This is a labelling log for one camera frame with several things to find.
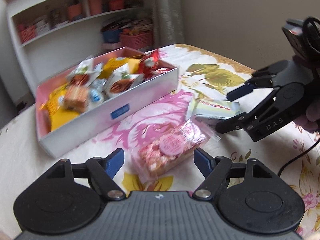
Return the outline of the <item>white green snack packet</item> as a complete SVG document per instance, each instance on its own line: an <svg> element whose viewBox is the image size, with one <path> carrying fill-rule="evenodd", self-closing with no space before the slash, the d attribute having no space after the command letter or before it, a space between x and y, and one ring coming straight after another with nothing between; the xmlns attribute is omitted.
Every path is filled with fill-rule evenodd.
<svg viewBox="0 0 320 240"><path fill-rule="evenodd" d="M232 118L241 113L240 102L224 100L192 99L189 102L185 119L196 119L209 126Z"/></svg>

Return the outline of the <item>pink nougat snack packet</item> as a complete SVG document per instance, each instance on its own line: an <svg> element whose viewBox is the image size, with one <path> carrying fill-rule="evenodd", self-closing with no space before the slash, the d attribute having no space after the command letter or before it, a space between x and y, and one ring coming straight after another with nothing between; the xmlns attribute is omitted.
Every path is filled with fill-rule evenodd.
<svg viewBox="0 0 320 240"><path fill-rule="evenodd" d="M204 122L191 118L131 153L131 162L142 182L157 180L193 155L209 140L220 137Z"/></svg>

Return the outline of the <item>orange wafer snack packet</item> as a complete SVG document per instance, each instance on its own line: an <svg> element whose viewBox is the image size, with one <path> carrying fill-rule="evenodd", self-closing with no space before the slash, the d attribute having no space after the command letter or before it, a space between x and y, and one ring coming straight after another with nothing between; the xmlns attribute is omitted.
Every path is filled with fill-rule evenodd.
<svg viewBox="0 0 320 240"><path fill-rule="evenodd" d="M89 89L84 86L70 85L63 98L63 106L84 113L88 106Z"/></svg>

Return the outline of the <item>red candy snack packet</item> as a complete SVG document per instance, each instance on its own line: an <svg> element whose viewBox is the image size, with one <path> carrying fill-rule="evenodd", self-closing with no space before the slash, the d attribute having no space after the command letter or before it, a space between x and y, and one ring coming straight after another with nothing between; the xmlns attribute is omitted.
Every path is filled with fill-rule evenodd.
<svg viewBox="0 0 320 240"><path fill-rule="evenodd" d="M144 79L147 80L153 76L153 72L158 69L159 65L159 51L154 51L144 55L138 65L138 74L143 74Z"/></svg>

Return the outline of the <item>white pink snack box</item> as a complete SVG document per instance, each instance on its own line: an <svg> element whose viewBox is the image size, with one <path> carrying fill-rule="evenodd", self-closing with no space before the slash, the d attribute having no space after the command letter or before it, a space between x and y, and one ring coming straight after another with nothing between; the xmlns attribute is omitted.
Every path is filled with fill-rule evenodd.
<svg viewBox="0 0 320 240"><path fill-rule="evenodd" d="M80 114L67 124L51 131L48 114L39 109L49 94L66 82L69 67L44 80L36 89L36 132L40 146L53 158L63 156L98 133L125 119L127 116L155 102L177 89L179 70L172 64L159 61L160 67L170 70L135 88L103 102L100 106Z"/></svg>

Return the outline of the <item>yellow cake snack packet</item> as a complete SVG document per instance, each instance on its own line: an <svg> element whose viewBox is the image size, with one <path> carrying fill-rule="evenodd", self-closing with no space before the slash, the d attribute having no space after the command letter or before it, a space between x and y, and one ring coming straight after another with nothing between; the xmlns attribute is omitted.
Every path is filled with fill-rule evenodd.
<svg viewBox="0 0 320 240"><path fill-rule="evenodd" d="M67 84L54 89L48 96L46 103L42 104L40 110L46 110L49 116L50 131L54 131L64 124L72 121L80 115L79 112L63 107L63 99L67 91Z"/></svg>

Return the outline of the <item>blue white snack packet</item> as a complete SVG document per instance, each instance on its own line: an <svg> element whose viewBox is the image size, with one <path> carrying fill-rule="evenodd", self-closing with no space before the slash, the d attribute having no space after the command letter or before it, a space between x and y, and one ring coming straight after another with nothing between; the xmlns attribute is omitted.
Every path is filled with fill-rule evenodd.
<svg viewBox="0 0 320 240"><path fill-rule="evenodd" d="M95 79L89 86L88 94L88 106L87 110L90 111L95 107L100 106L106 99L106 93L104 91L104 86L106 84L106 79Z"/></svg>

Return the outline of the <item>walnut snack packet lower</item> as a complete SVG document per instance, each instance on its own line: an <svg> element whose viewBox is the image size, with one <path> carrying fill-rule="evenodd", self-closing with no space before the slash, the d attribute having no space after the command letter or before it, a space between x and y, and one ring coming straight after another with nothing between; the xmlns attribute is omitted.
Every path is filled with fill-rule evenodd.
<svg viewBox="0 0 320 240"><path fill-rule="evenodd" d="M126 71L114 71L104 85L104 92L108 98L140 85L144 81L144 74L129 74Z"/></svg>

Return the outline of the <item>walnut snack packet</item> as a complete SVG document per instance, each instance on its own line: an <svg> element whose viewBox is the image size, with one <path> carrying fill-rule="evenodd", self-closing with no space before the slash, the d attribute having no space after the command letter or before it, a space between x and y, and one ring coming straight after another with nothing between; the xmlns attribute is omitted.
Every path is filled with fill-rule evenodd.
<svg viewBox="0 0 320 240"><path fill-rule="evenodd" d="M129 74L126 71L114 71L104 85L104 92L108 98L140 85L144 81L144 74Z"/></svg>
<svg viewBox="0 0 320 240"><path fill-rule="evenodd" d="M94 57L89 56L66 76L67 82L70 85L88 87L100 75L102 68L102 62L94 64Z"/></svg>

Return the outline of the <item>walnut snack packet upper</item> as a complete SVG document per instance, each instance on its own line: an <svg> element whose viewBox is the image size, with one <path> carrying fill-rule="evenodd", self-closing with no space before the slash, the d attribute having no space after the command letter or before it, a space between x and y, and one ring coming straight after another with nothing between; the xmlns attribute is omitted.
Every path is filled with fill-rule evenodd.
<svg viewBox="0 0 320 240"><path fill-rule="evenodd" d="M102 62L94 64L94 57L89 56L66 76L67 82L70 85L88 87L100 75L102 68Z"/></svg>

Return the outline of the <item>beige patterned curtain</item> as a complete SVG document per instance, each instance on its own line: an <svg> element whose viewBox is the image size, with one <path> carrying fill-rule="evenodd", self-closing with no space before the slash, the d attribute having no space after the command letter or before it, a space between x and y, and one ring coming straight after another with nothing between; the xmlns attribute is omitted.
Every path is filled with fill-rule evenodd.
<svg viewBox="0 0 320 240"><path fill-rule="evenodd" d="M152 0L155 47L184 43L181 0Z"/></svg>

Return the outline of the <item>pink plastic basket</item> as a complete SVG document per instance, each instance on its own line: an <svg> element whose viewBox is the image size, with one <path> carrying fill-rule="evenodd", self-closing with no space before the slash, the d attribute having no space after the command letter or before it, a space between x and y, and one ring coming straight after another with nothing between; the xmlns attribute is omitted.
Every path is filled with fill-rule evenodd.
<svg viewBox="0 0 320 240"><path fill-rule="evenodd" d="M141 33L137 35L120 34L120 42L124 47L138 50L152 46L153 35L152 32Z"/></svg>

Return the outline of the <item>blue storage bin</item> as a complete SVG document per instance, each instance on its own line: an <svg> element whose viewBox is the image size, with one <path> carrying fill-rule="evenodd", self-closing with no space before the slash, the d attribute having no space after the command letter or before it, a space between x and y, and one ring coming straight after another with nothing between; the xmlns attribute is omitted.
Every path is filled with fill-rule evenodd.
<svg viewBox="0 0 320 240"><path fill-rule="evenodd" d="M102 31L103 41L105 43L118 43L120 42L120 34L122 30L121 29L109 29L106 31Z"/></svg>

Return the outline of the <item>white bookshelf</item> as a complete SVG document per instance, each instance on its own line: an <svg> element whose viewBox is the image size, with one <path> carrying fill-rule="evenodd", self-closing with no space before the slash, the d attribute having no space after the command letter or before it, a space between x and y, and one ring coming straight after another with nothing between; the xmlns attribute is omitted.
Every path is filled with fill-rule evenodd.
<svg viewBox="0 0 320 240"><path fill-rule="evenodd" d="M38 85L89 55L102 51L101 28L116 17L141 15L151 0L4 0L17 60L32 93ZM81 3L82 14L68 20L67 7ZM21 43L19 32L36 28Z"/></svg>

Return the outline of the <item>pink flower pot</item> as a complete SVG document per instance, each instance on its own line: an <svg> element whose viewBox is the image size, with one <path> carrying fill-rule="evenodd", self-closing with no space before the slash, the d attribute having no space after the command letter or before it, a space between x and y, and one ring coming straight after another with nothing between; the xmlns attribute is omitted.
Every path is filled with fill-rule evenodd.
<svg viewBox="0 0 320 240"><path fill-rule="evenodd" d="M81 3L70 5L67 7L68 20L74 21L74 19L82 14Z"/></svg>

